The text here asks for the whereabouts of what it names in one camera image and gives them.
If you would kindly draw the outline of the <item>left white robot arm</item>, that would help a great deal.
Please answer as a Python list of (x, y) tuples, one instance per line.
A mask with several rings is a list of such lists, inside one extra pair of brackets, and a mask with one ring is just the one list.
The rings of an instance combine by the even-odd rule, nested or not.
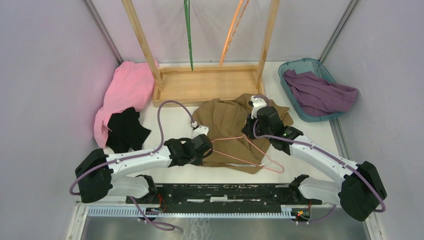
[(200, 166), (212, 150), (213, 144), (205, 134), (171, 138), (162, 147), (126, 153), (106, 154), (98, 148), (75, 169), (76, 182), (72, 187), (78, 187), (77, 195), (84, 204), (105, 197), (133, 197), (149, 204), (158, 195), (153, 178), (133, 174), (151, 169)]

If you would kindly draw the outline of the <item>orange wavy hanger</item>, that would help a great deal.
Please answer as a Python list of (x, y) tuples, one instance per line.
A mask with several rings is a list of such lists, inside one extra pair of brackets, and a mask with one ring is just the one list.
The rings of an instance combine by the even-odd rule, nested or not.
[(245, 12), (247, 6), (249, 5), (249, 3), (250, 3), (250, 0), (240, 0), (238, 2), (238, 5), (237, 5), (237, 7), (234, 11), (234, 14), (233, 14), (233, 17), (232, 17), (232, 20), (231, 20), (231, 23), (230, 23), (230, 26), (229, 26), (229, 29), (228, 29), (228, 32), (227, 32), (227, 36), (226, 36), (226, 39), (225, 39), (225, 42), (224, 42), (224, 46), (222, 48), (222, 52), (221, 52), (221, 56), (220, 56), (220, 60), (219, 60), (219, 64), (218, 64), (219, 66), (222, 66), (224, 61), (225, 61), (225, 57), (226, 57), (226, 54), (227, 54), (227, 52), (230, 48), (230, 44), (233, 41), (233, 38), (236, 34), (238, 26), (241, 22), (241, 19), (244, 15), (244, 12)]

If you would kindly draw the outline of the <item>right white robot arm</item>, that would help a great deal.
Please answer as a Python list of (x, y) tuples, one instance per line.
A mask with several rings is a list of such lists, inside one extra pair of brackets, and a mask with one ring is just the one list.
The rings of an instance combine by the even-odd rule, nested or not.
[(299, 129), (284, 125), (273, 106), (255, 107), (246, 117), (242, 133), (249, 139), (265, 139), (276, 150), (302, 160), (330, 178), (319, 180), (301, 174), (290, 183), (289, 199), (340, 206), (350, 217), (363, 222), (371, 213), (383, 213), (387, 192), (377, 168), (357, 163), (316, 144)]

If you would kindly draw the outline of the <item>tan brown pleated skirt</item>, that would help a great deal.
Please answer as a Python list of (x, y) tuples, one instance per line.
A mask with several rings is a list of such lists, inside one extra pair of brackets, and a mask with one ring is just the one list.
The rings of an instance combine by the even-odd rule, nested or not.
[[(192, 116), (198, 124), (209, 128), (207, 136), (211, 141), (243, 136), (242, 128), (246, 124), (247, 115), (252, 112), (252, 107), (248, 103), (251, 96), (249, 93), (244, 93), (234, 100), (213, 99), (207, 101), (199, 106)], [(226, 168), (222, 166), (204, 167)]]

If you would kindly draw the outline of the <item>pink thin hanger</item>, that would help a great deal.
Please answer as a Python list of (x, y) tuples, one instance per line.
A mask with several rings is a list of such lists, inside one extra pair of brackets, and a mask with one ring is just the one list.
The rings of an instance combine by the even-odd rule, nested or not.
[(271, 146), (264, 139), (250, 140), (246, 135), (212, 140), (213, 153), (204, 163), (206, 167), (227, 167), (237, 171), (256, 174), (268, 170), (282, 174), (285, 168), (272, 160), (267, 151)]

